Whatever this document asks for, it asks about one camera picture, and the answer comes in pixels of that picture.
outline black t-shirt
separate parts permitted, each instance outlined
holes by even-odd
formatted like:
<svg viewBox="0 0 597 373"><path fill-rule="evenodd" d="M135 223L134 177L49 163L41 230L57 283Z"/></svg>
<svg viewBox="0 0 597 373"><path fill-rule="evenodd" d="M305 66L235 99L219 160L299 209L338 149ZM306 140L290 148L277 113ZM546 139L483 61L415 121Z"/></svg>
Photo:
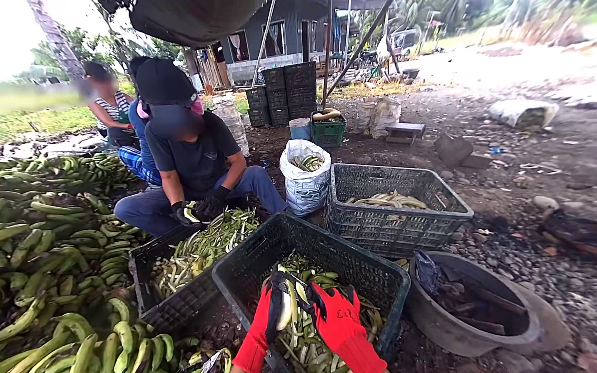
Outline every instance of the black t-shirt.
<svg viewBox="0 0 597 373"><path fill-rule="evenodd" d="M204 112L204 130L194 143L166 140L146 127L146 141L159 171L177 170L184 189L205 192L225 173L225 158L241 151L225 122Z"/></svg>

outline door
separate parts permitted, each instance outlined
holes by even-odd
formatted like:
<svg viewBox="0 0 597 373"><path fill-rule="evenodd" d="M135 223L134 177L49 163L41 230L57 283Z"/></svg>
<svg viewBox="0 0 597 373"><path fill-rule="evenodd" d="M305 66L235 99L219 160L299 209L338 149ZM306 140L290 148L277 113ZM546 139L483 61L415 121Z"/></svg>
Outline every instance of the door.
<svg viewBox="0 0 597 373"><path fill-rule="evenodd" d="M308 21L301 21L301 50L303 51L303 62L310 61L310 38L309 38L309 23Z"/></svg>

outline corrugated metal wall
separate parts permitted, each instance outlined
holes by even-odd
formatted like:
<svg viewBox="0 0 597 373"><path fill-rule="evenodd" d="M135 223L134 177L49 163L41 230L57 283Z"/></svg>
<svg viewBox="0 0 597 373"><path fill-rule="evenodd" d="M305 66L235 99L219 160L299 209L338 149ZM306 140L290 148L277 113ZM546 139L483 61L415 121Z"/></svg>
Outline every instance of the corrugated metal wall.
<svg viewBox="0 0 597 373"><path fill-rule="evenodd" d="M250 59L255 60L259 54L262 38L262 26L266 25L266 19L269 16L271 2L268 1L261 7L253 17L245 23L244 30L247 39ZM285 46L286 55L301 53L301 21L317 20L317 50L321 51L324 44L324 27L326 21L326 7L319 3L313 3L309 0L276 0L271 22L285 21ZM233 63L229 40L224 38L220 40L225 54L225 61Z"/></svg>

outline sky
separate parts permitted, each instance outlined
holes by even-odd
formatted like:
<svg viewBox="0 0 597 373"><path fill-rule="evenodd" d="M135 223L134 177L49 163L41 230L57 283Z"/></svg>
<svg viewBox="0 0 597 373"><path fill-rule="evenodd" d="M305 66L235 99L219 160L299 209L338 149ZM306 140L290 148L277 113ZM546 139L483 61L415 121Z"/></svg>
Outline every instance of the sky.
<svg viewBox="0 0 597 373"><path fill-rule="evenodd" d="M81 27L105 34L107 25L91 0L45 0L48 14L68 29ZM117 19L126 14L117 14ZM33 57L29 51L45 40L26 0L0 0L0 80L26 70Z"/></svg>

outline tarp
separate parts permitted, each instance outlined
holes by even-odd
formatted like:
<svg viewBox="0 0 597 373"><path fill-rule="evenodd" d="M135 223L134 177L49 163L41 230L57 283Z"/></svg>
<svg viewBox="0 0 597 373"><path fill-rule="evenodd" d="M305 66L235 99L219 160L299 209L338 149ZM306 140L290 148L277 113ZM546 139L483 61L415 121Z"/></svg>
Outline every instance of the tarp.
<svg viewBox="0 0 597 373"><path fill-rule="evenodd" d="M135 30L187 47L202 48L240 30L269 0L98 0L106 11L129 10ZM328 0L310 0L324 6ZM352 0L352 9L381 7L383 0ZM334 0L347 9L348 0Z"/></svg>

